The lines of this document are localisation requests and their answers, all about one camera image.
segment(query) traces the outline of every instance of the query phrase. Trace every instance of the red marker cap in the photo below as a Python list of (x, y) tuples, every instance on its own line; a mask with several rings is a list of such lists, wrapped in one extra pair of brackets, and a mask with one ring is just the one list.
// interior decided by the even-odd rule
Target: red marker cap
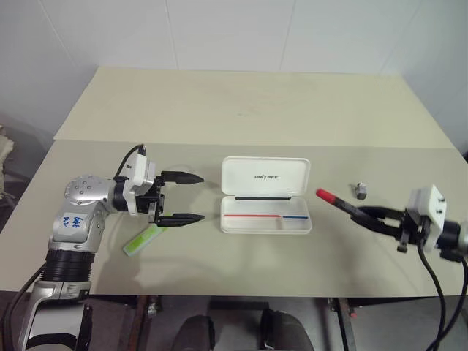
[(333, 195), (331, 192), (327, 192), (326, 190), (324, 189), (317, 189), (317, 191), (315, 192), (315, 194), (320, 197), (321, 199), (324, 199), (327, 203), (331, 203), (333, 205), (333, 203), (335, 202), (336, 200), (336, 196)]

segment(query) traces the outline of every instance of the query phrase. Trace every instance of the beige tabletop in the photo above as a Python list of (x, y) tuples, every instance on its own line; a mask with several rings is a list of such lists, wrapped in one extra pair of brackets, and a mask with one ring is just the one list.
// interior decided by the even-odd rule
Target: beige tabletop
[(56, 139), (452, 148), (400, 77), (112, 67)]
[[(133, 143), (59, 140), (0, 234), (0, 290), (18, 290), (43, 263), (64, 187), (92, 173), (111, 177)], [(123, 245), (146, 217), (113, 214), (92, 267), (100, 294), (426, 296), (434, 285), (414, 247), (396, 251), (392, 238), (371, 233), (314, 195), (323, 187), (356, 205), (403, 209), (411, 189), (436, 184), (448, 201), (448, 218), (467, 218), (467, 167), (452, 148), (319, 146), (206, 146), (148, 144), (160, 170), (188, 170), (204, 184), (166, 186), (166, 211), (204, 214), (205, 220), (169, 228), (139, 255)], [(219, 229), (221, 162), (226, 156), (306, 157), (312, 164), (304, 195), (313, 229), (308, 235), (230, 235)], [(350, 184), (369, 185), (365, 201)], [(459, 294), (461, 266), (429, 254), (446, 294)]]

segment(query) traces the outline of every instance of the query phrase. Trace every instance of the blue line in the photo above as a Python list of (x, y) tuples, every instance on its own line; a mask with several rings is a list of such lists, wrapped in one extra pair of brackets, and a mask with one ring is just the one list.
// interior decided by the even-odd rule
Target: blue line
[(305, 216), (283, 216), (283, 218), (295, 218), (295, 219), (309, 219)]

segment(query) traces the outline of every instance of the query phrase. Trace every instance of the unitree logo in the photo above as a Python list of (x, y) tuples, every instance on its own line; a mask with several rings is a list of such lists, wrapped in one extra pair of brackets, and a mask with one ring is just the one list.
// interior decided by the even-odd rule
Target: unitree logo
[(278, 179), (279, 178), (279, 175), (266, 175), (266, 174), (262, 174), (262, 175), (256, 175), (255, 176), (255, 179), (263, 179), (263, 180), (267, 180), (267, 179)]

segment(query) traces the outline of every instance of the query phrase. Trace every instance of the red marker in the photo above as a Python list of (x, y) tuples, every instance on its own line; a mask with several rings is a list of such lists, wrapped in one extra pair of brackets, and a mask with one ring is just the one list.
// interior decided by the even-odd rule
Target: red marker
[(347, 203), (346, 201), (340, 199), (339, 197), (333, 195), (331, 192), (327, 192), (324, 189), (317, 189), (315, 194), (321, 199), (325, 200), (327, 203), (339, 208), (340, 210), (350, 214), (351, 216), (356, 217), (368, 217), (369, 215), (365, 212), (362, 212), (359, 208)]

